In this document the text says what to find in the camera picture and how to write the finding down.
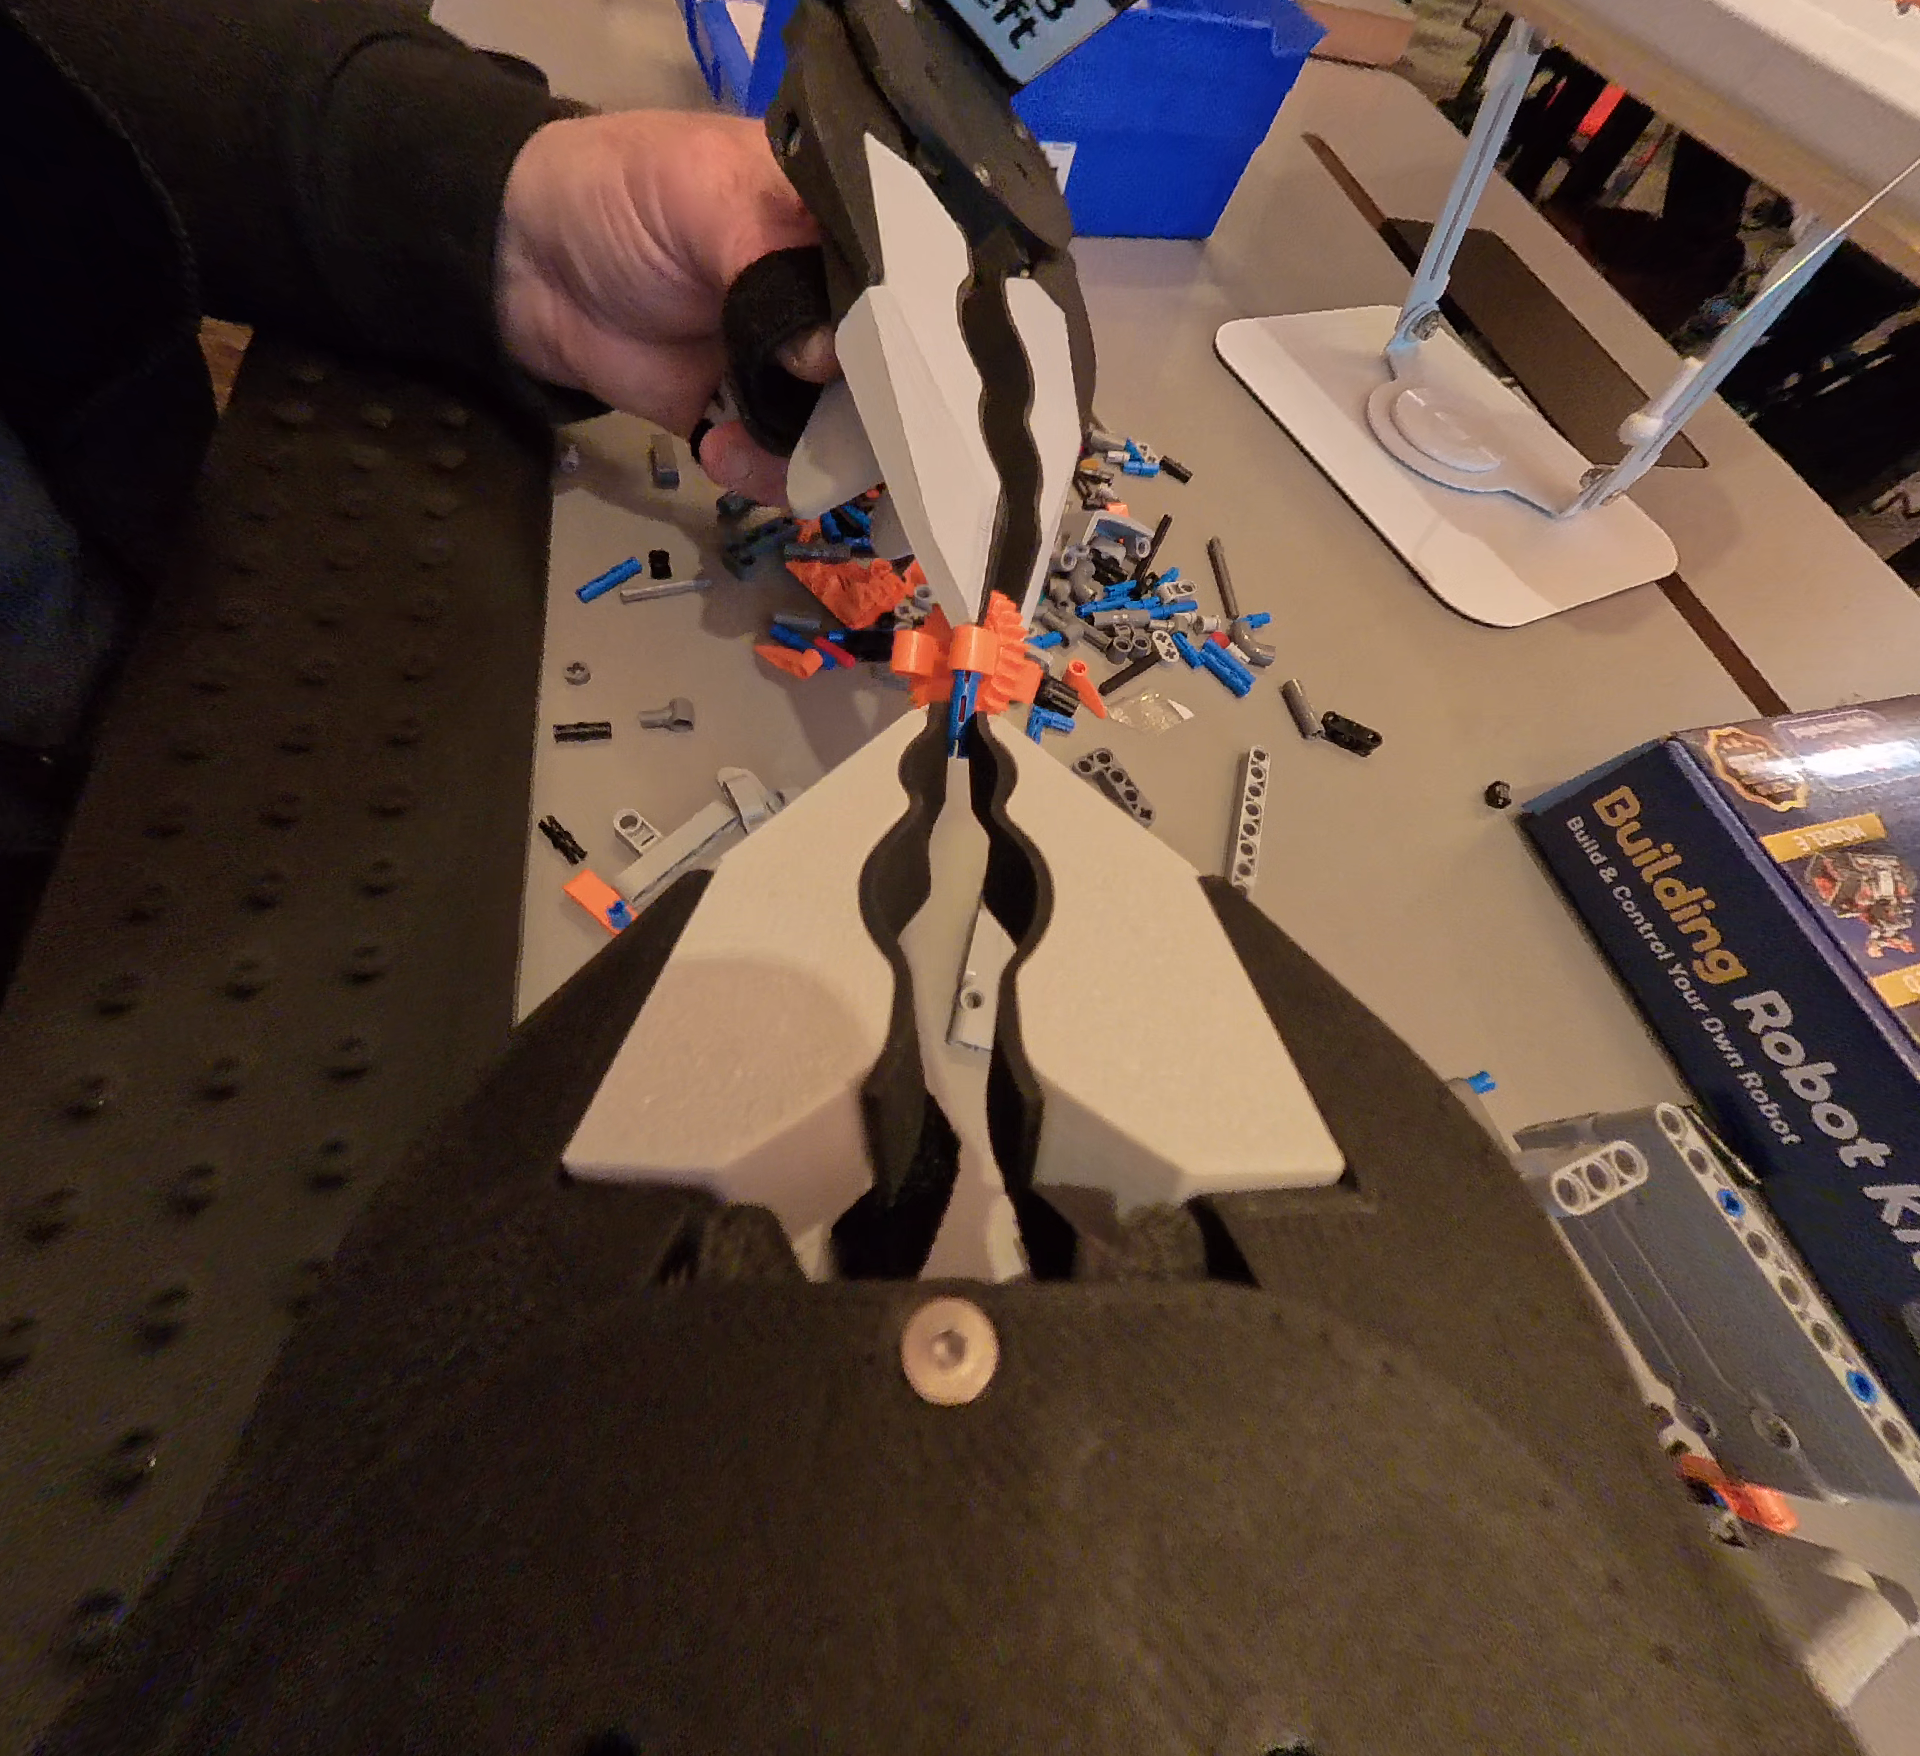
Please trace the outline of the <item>long grey holed beam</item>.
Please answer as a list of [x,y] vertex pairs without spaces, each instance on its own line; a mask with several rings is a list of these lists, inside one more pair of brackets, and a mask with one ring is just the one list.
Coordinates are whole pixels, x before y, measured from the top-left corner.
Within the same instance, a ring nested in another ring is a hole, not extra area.
[[1251,896],[1259,883],[1271,762],[1262,744],[1253,745],[1239,762],[1222,877],[1245,896]]

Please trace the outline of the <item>pile of small building parts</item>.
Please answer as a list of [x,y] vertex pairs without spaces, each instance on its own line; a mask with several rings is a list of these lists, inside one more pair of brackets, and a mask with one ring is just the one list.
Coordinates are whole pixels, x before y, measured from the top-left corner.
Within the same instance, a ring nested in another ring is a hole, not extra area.
[[[770,736],[776,708],[822,759],[839,759],[918,705],[892,668],[894,633],[938,602],[892,498],[863,477],[838,503],[797,508],[717,492],[671,439],[596,435],[562,455],[550,546],[549,635],[576,692],[632,701],[685,696],[715,732]],[[1164,523],[1127,513],[1104,485],[1069,493],[1046,581],[1026,625],[1043,658],[1030,703],[1003,714],[1029,736],[1069,736],[1157,667],[1192,665],[1236,694],[1255,685],[1269,616],[1231,618],[1196,596]]]

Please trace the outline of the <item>white book stand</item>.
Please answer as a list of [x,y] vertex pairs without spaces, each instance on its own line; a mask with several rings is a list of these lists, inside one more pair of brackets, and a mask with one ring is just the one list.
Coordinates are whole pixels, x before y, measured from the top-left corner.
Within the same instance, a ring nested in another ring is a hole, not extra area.
[[[1811,0],[1496,0],[1513,15],[1472,137],[1399,309],[1224,325],[1214,350],[1452,610],[1517,627],[1655,583],[1669,533],[1629,488],[1842,239],[1917,251],[1917,13]],[[1591,463],[1444,328],[1452,260],[1553,39],[1811,213],[1701,359]]]

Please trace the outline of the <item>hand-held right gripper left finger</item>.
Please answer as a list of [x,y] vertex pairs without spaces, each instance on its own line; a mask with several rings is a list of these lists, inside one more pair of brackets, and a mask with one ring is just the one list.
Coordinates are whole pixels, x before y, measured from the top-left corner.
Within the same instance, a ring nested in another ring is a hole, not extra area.
[[946,714],[909,714],[669,895],[680,927],[562,1164],[768,1210],[795,1250],[926,1262],[949,1211],[901,928],[930,893]]

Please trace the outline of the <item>person's left hand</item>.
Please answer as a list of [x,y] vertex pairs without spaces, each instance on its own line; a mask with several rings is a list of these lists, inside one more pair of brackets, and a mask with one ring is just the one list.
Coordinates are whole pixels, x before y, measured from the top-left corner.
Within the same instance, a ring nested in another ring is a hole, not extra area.
[[502,350],[687,442],[726,372],[729,288],[760,255],[819,237],[757,120],[634,111],[544,125],[497,225]]

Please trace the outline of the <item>orange toothed gear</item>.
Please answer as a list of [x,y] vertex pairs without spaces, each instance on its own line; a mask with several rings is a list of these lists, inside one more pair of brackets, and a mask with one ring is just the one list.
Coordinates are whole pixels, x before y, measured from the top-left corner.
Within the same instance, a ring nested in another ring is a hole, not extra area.
[[946,701],[957,674],[967,673],[974,676],[973,709],[984,714],[1030,703],[1046,674],[1043,658],[1026,647],[1018,604],[999,591],[977,622],[954,627],[933,607],[916,627],[897,628],[892,668],[918,705]]

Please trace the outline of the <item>grey rectangular panel piece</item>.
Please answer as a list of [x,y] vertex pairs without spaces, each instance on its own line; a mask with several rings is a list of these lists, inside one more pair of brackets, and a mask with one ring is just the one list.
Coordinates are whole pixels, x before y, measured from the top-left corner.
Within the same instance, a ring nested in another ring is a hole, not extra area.
[[1015,939],[997,916],[978,905],[973,931],[958,974],[949,1043],[988,1054],[995,1045],[999,995],[1004,970],[1015,953]]

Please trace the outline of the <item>blue plastic bin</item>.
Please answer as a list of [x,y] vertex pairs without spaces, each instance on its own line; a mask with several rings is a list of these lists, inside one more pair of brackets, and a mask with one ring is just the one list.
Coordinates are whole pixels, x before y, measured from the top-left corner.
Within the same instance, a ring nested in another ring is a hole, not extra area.
[[[773,105],[797,4],[680,0],[722,108]],[[1143,0],[1023,89],[1075,232],[1208,237],[1321,35],[1292,0]]]

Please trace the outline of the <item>blue robot kit box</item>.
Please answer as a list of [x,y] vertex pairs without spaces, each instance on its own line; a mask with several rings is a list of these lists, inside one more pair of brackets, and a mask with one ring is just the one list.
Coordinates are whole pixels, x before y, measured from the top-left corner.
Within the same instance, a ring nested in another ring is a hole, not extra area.
[[1519,818],[1917,1415],[1918,697],[1669,736]]

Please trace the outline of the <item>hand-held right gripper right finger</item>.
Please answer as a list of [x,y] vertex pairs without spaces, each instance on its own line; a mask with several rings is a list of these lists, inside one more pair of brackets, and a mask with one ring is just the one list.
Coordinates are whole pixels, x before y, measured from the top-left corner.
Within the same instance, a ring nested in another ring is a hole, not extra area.
[[1006,931],[986,1119],[1026,1258],[1073,1258],[1067,1191],[1101,1218],[1346,1173],[1220,919],[1220,879],[1127,818],[1003,718],[971,724]]

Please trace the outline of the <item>grey partly built model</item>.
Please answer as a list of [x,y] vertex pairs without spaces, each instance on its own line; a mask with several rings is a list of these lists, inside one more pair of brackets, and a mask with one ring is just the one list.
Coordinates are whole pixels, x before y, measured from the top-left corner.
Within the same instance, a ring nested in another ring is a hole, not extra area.
[[1709,1528],[1867,1751],[1917,1751],[1917,1417],[1683,1080],[1525,1115],[1452,1092],[1596,1292]]

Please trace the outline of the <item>dark grey angled beam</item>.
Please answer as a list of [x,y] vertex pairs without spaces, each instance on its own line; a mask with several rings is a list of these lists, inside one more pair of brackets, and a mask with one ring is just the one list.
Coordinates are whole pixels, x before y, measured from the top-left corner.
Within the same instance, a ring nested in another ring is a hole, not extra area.
[[1155,825],[1154,804],[1147,799],[1134,774],[1110,748],[1092,748],[1090,751],[1073,758],[1069,766],[1083,782],[1101,791],[1113,806],[1127,813],[1141,827],[1151,828]]

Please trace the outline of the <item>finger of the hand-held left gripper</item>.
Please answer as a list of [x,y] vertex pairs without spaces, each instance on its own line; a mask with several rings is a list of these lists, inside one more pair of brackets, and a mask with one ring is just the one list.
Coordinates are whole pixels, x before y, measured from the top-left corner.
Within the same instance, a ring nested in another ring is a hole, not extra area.
[[1043,279],[981,261],[962,300],[978,392],[971,448],[983,455],[986,544],[971,607],[992,596],[1030,613],[1043,591],[1083,445],[1073,321]]
[[949,621],[969,625],[986,602],[1001,509],[961,323],[973,255],[912,160],[874,135],[863,158],[882,276],[838,328],[839,364],[909,547]]

